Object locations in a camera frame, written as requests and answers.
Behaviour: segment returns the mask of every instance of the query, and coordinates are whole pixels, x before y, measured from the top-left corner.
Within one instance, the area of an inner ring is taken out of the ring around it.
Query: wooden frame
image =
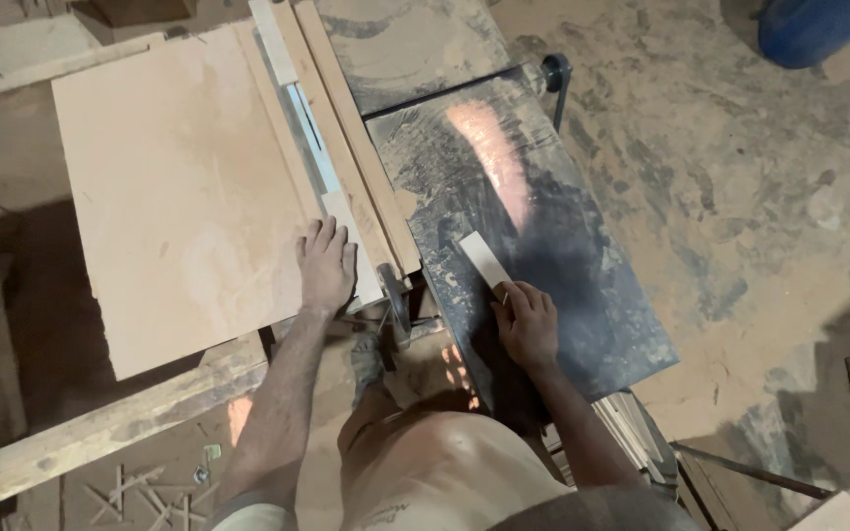
[[[322,25],[312,7],[306,7],[305,14],[301,14],[304,20],[299,22],[289,4],[270,6],[310,100],[317,127],[325,139],[329,137],[328,148],[335,159],[337,176],[347,194],[358,232],[366,238],[370,259],[376,264],[390,263],[407,274],[420,268],[418,248],[394,196],[385,193],[391,192],[391,185],[365,134],[362,119],[350,102],[333,49],[329,41],[321,39]],[[254,22],[235,24],[244,53],[259,57],[256,42],[249,38]],[[28,68],[0,77],[0,94],[142,53],[163,42],[161,34],[153,34]],[[255,72],[254,76],[259,90],[275,90],[266,70]],[[279,106],[268,106],[268,113],[274,123],[285,120]],[[284,162],[294,166],[297,176],[304,177],[299,193],[313,193],[304,185],[306,173],[302,171],[297,146],[288,142],[289,139],[281,140]],[[313,215],[319,210],[308,213]],[[0,294],[0,340],[8,338],[7,328],[1,326],[7,327],[7,323],[1,318]],[[18,393],[14,353],[4,345],[0,352],[0,380],[15,382],[13,391],[6,393],[8,400],[0,397],[7,404],[0,408],[0,424],[8,418],[11,426],[8,437],[0,440],[0,501],[225,404],[258,386],[267,369],[264,347],[253,332],[209,349],[197,368],[7,444],[25,429],[24,420],[16,416],[24,409]],[[9,389],[8,384],[1,387]]]
[[[163,43],[161,33],[0,77],[0,94],[122,59]],[[257,332],[209,349],[198,368],[116,403],[14,441],[26,429],[0,291],[0,501],[225,404],[264,379]]]

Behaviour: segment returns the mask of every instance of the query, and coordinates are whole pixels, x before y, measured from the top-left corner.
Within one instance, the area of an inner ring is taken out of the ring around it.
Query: wood scrap
[[[503,269],[503,265],[494,256],[494,252],[487,246],[487,242],[478,231],[462,238],[458,245],[465,252],[467,259],[471,260],[474,267],[481,273],[488,287],[494,290],[494,295],[500,302],[506,300],[506,293],[495,289],[503,282],[510,282],[510,275]]]
[[[181,495],[179,498],[176,499],[176,501],[165,505],[162,511],[159,513],[159,516],[156,517],[156,522],[154,522],[153,525],[149,527],[149,531],[156,531],[157,529],[159,529],[159,527],[162,527],[163,524],[167,524],[172,527],[172,523],[169,522],[169,515],[172,514],[173,509],[176,508],[176,505],[182,501],[183,497],[184,496]]]
[[[140,484],[145,485],[149,479],[158,478],[159,475],[162,474],[162,472],[164,470],[166,470],[166,465],[159,465],[159,467],[156,467],[155,469],[153,469],[149,472],[144,472],[144,473],[139,474],[139,475],[128,477],[126,479],[126,481],[124,481],[123,485],[121,485],[117,489],[113,489],[111,491],[110,501],[116,502],[118,499],[123,500],[123,494],[124,494],[125,490],[127,490],[127,489],[129,489],[133,486],[136,486],[136,485],[140,485]],[[104,513],[106,511],[107,511],[106,507],[101,507],[100,511],[98,511],[97,514],[93,515],[93,517],[91,518],[90,525],[95,525],[97,523],[97,521],[100,520],[100,517],[104,516]],[[122,504],[121,504],[120,512],[123,513],[123,505]]]
[[[117,510],[117,507],[113,506],[109,501],[107,501],[103,496],[100,495],[93,487],[90,485],[83,485],[81,489],[86,493],[93,501],[96,501],[101,504],[101,506],[110,511],[113,516],[117,518],[118,521],[123,521],[121,518],[120,511]]]

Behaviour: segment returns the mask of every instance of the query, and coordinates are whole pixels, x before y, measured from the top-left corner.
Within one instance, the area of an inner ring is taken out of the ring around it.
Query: dusty floor
[[[748,44],[752,9],[741,0],[492,3],[515,49],[561,51],[575,67],[563,142],[682,359],[636,386],[665,435],[850,492],[850,46],[822,67],[782,70]],[[408,367],[441,356],[447,337],[430,341]],[[303,529],[339,522],[348,351],[334,343],[320,368]],[[428,370],[416,382],[447,381]],[[194,469],[204,437],[183,428],[127,459],[177,446],[180,467]],[[92,513],[75,482],[106,489],[120,457],[69,474],[65,507]],[[716,479],[737,503],[768,507],[763,520],[744,515],[746,528],[783,528],[808,503],[729,472]],[[68,512],[65,528],[80,525]]]

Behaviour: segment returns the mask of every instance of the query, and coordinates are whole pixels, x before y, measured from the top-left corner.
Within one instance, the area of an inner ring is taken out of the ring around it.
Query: person
[[[328,217],[310,224],[297,257],[301,311],[255,392],[207,529],[297,528],[295,496],[314,380],[325,332],[356,281],[356,246]],[[522,282],[502,288],[507,305],[492,304],[501,342],[542,395],[578,492],[557,481],[500,422],[462,412],[403,412],[382,378],[358,374],[360,399],[337,441],[341,529],[697,529],[686,512],[647,488],[561,372],[549,295]],[[365,365],[360,372],[378,364]]]

